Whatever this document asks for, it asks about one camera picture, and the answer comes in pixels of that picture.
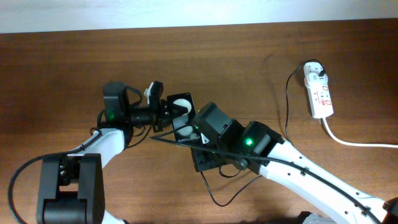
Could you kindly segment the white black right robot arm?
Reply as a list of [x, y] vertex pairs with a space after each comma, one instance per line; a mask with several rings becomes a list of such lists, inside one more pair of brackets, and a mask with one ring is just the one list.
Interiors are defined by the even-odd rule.
[[209, 102], [192, 125], [209, 140], [206, 150], [217, 162], [287, 187], [336, 223], [397, 223], [396, 198], [384, 201], [348, 185], [264, 123], [242, 126]]

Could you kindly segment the black Samsung smartphone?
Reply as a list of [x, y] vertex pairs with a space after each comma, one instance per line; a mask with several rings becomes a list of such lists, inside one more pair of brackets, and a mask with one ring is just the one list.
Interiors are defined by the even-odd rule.
[[196, 115], [191, 94], [186, 92], [176, 95], [169, 95], [167, 97], [167, 101], [173, 105], [183, 106], [188, 110], [188, 113], [185, 113], [172, 121], [172, 126], [174, 129], [187, 125], [186, 127], [174, 132], [175, 140], [177, 142], [201, 144], [202, 140], [200, 132], [193, 126], [188, 125]]

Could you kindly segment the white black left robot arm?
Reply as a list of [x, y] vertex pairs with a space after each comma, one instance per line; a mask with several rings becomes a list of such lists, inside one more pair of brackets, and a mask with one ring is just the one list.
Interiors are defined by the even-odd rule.
[[192, 104], [178, 96], [163, 100], [162, 82], [141, 93], [122, 82], [103, 87], [105, 109], [92, 136], [69, 152], [42, 161], [37, 223], [124, 223], [105, 206], [103, 168], [131, 147], [134, 128], [161, 131], [173, 119], [191, 112]]

